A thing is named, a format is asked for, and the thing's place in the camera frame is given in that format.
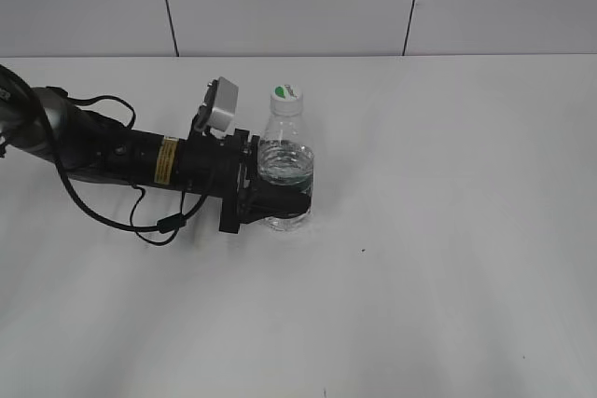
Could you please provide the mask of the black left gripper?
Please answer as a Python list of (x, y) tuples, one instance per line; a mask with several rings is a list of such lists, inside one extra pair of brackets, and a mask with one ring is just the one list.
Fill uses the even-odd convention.
[(185, 219), (198, 213), (210, 197), (221, 199), (219, 230), (229, 234), (238, 233), (241, 224), (297, 218), (310, 209), (311, 196), (291, 185), (257, 180), (243, 188), (257, 140), (239, 129), (222, 138), (190, 133), (181, 153), (181, 179), (187, 192), (200, 199), (184, 213)]

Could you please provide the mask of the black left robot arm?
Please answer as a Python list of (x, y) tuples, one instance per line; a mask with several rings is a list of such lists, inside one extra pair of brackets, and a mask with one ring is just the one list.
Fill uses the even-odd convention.
[[(234, 117), (238, 88), (212, 80), (192, 118), (187, 138), (141, 131), (90, 110), (97, 98), (75, 99), (57, 87), (32, 88), (1, 69), (1, 146), (13, 146), (52, 163), (76, 206), (87, 216), (132, 233), (168, 234), (185, 226), (209, 197), (222, 200), (219, 229), (236, 233), (264, 218), (295, 218), (311, 206), (298, 186), (274, 185), (257, 171), (259, 138), (247, 130), (226, 131)], [(186, 212), (150, 226), (124, 224), (88, 206), (72, 183), (152, 187), (197, 194)]]

